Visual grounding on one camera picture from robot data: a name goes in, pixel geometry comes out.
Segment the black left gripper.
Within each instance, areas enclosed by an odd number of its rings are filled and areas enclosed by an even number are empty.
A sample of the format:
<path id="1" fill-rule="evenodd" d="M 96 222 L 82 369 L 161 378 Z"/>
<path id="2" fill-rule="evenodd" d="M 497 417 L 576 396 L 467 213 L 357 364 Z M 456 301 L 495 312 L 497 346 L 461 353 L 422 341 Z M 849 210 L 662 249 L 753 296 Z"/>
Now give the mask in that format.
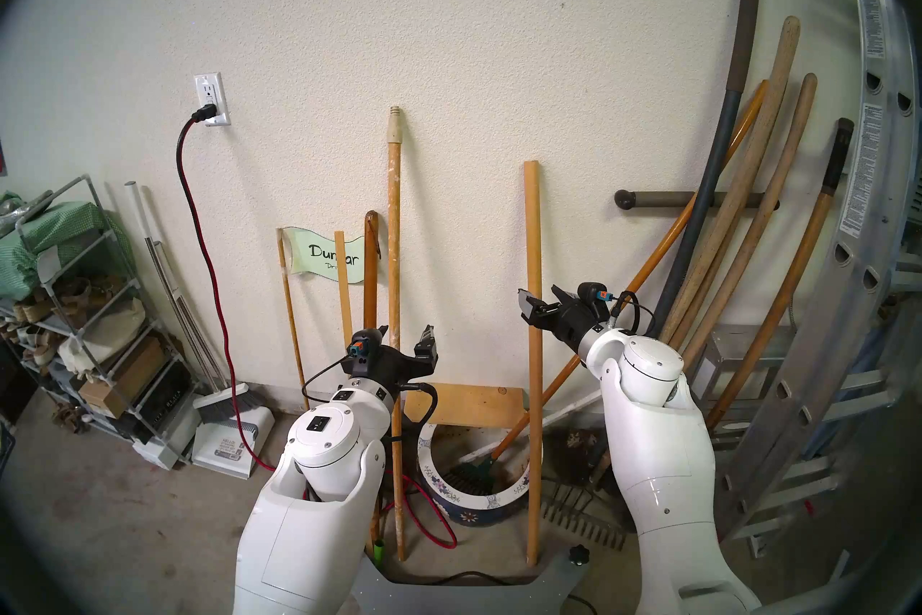
<path id="1" fill-rule="evenodd" d="M 388 325 L 362 329 L 353 333 L 342 361 L 342 370 L 351 378 L 368 379 L 392 397 L 399 394 L 398 384 L 407 357 L 386 343 Z M 438 362 L 434 326 L 426 325 L 414 345 L 415 358 L 433 371 Z"/>

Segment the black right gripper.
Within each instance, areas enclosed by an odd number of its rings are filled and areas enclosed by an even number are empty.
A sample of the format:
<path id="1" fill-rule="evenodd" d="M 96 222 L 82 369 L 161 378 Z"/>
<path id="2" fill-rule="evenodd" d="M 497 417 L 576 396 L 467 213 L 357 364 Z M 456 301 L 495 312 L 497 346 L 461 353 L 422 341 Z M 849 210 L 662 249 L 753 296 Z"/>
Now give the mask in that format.
<path id="1" fill-rule="evenodd" d="M 551 333 L 571 350 L 580 351 L 583 339 L 590 333 L 601 332 L 601 325 L 609 320 L 608 304 L 597 297 L 581 299 L 558 286 L 552 286 L 551 292 L 558 301 L 551 305 L 554 308 Z M 542 299 L 527 290 L 520 290 L 518 306 L 528 325 L 543 325 L 548 306 Z"/>

